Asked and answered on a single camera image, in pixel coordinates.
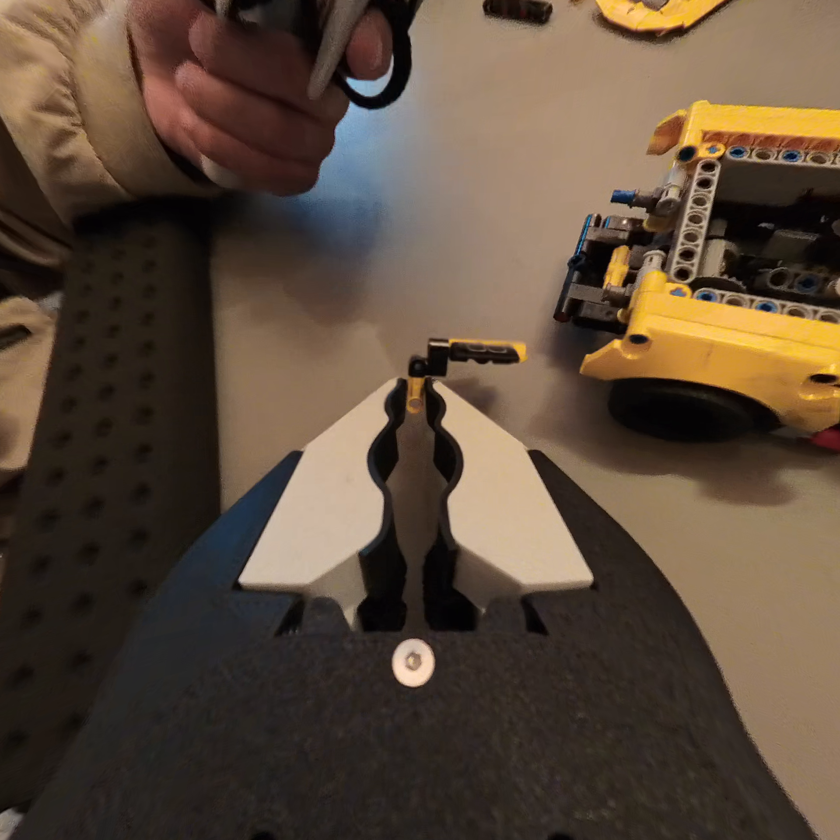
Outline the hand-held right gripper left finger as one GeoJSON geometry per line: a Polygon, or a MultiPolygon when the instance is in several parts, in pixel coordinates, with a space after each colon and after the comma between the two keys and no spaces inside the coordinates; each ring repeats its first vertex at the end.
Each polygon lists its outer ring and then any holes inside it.
{"type": "Polygon", "coordinates": [[[387,486],[399,454],[406,381],[366,397],[302,451],[238,585],[324,597],[354,628],[403,626],[406,562],[387,486]]]}

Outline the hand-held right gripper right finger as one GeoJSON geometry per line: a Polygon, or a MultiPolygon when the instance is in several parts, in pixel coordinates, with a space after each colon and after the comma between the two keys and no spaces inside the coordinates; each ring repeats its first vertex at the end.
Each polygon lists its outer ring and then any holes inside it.
{"type": "Polygon", "coordinates": [[[441,381],[425,384],[425,408],[444,481],[423,566],[427,625],[466,632],[497,600],[588,589],[594,574],[528,447],[441,381]]]}

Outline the small yellow brick assembly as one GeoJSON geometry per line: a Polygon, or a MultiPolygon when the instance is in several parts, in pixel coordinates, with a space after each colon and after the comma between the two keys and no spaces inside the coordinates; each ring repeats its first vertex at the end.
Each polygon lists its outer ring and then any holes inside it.
{"type": "Polygon", "coordinates": [[[479,339],[429,339],[425,355],[408,362],[406,410],[419,413],[425,402],[428,381],[447,376],[450,363],[522,364],[528,360],[524,342],[479,339]]]}

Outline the person's left forearm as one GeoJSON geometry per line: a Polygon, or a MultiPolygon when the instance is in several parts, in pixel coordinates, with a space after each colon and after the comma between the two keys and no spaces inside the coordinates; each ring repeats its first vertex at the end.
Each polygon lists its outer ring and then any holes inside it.
{"type": "Polygon", "coordinates": [[[127,2],[1,3],[3,256],[58,271],[80,217],[214,192],[152,129],[127,13],[127,2]]]}

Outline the person's left hand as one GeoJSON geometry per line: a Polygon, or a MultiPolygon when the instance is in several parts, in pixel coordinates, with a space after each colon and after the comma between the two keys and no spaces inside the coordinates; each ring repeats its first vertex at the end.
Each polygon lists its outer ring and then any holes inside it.
{"type": "Polygon", "coordinates": [[[248,29],[201,2],[128,3],[146,111],[166,147],[231,172],[242,188],[310,191],[349,109],[331,85],[307,94],[312,57],[284,31],[248,29]]]}

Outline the black brick beam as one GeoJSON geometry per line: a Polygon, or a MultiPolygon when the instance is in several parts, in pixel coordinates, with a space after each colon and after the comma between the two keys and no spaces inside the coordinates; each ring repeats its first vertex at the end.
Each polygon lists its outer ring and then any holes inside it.
{"type": "Polygon", "coordinates": [[[550,21],[553,5],[548,1],[483,1],[482,11],[490,18],[544,26],[550,21]]]}

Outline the black perforated edge pad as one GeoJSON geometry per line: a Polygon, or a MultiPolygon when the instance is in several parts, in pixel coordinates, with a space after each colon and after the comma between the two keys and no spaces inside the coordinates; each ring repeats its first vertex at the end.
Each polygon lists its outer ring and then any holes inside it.
{"type": "Polygon", "coordinates": [[[2,581],[1,805],[34,800],[219,513],[208,203],[78,228],[2,581]]]}

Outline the yellow toy brick car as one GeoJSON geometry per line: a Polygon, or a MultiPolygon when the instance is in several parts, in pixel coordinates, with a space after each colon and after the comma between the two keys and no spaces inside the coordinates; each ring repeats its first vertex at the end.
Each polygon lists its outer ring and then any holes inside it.
{"type": "Polygon", "coordinates": [[[839,113],[695,101],[647,154],[663,182],[585,218],[553,318],[612,338],[580,374],[639,434],[790,432],[838,451],[839,113]]]}

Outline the yellow brick body panel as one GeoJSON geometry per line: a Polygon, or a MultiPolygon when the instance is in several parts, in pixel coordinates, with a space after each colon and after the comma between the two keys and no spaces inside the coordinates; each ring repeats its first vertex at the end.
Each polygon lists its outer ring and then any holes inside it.
{"type": "Polygon", "coordinates": [[[681,34],[728,1],[596,1],[603,19],[633,35],[681,34]]]}

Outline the person's beige jacket torso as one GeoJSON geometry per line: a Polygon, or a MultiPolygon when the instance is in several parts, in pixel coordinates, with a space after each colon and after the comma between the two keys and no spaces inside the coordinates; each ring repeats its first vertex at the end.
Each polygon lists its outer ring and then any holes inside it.
{"type": "Polygon", "coordinates": [[[1,487],[29,461],[63,301],[63,277],[2,252],[1,487]]]}

